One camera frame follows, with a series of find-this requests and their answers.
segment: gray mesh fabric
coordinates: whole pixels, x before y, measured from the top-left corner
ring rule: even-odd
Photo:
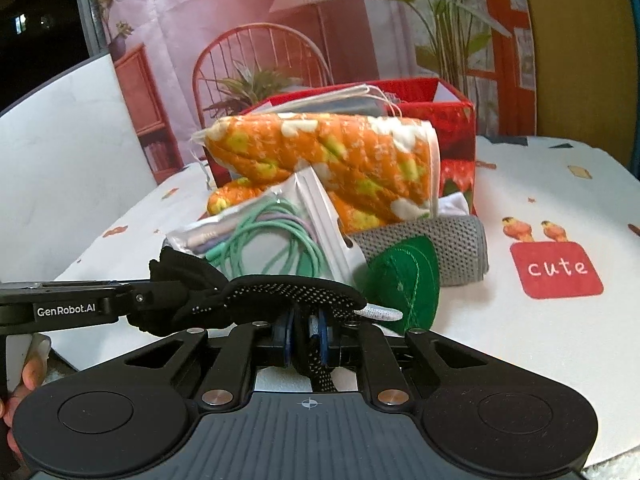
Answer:
[[[389,247],[417,236],[426,236],[436,249],[440,286],[480,282],[489,270],[484,226],[476,216],[418,218],[362,231],[351,238],[370,262]]]

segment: green felt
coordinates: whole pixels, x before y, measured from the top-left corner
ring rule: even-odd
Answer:
[[[369,264],[367,301],[402,311],[402,320],[381,323],[399,334],[414,327],[430,329],[439,295],[438,257],[427,237],[404,240]]]

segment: cable bundle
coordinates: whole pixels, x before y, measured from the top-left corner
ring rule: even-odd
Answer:
[[[242,262],[242,250],[265,230],[278,229],[289,233],[287,247],[275,254],[265,264],[261,274],[292,274],[296,258],[297,276],[318,278],[326,268],[326,260],[318,246],[316,234],[305,221],[300,219],[297,208],[287,200],[276,199],[255,207],[236,226],[231,234],[222,235],[207,242],[205,258],[233,279],[246,274]],[[276,272],[273,267],[286,255],[286,259]]]

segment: white tablecloth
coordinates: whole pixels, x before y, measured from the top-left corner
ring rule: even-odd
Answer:
[[[563,144],[569,147],[551,149]],[[640,225],[640,183],[606,153],[575,141],[534,138],[521,146],[479,137],[477,159],[475,206],[487,232],[490,271],[482,283],[441,291],[433,329],[582,393],[600,425],[587,465],[628,452],[640,445],[640,238],[628,227]],[[59,279],[148,278],[164,233],[198,219],[207,196],[201,169],[190,165],[120,218],[114,234],[98,238]],[[510,254],[515,240],[502,230],[507,216],[529,223],[536,241],[547,240],[542,221],[561,225],[585,249],[604,293],[527,296]],[[124,320],[50,335],[56,351],[79,369],[156,339]],[[257,388],[304,391],[308,381],[268,370]],[[616,478],[640,475],[637,460],[626,472],[617,464]],[[602,468],[591,471],[607,478]]]

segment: orange floral cloth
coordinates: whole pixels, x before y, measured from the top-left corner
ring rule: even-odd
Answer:
[[[204,144],[244,178],[215,191],[207,209],[260,195],[311,165],[346,233],[429,214],[437,204],[440,161],[428,122],[334,114],[225,117]]]

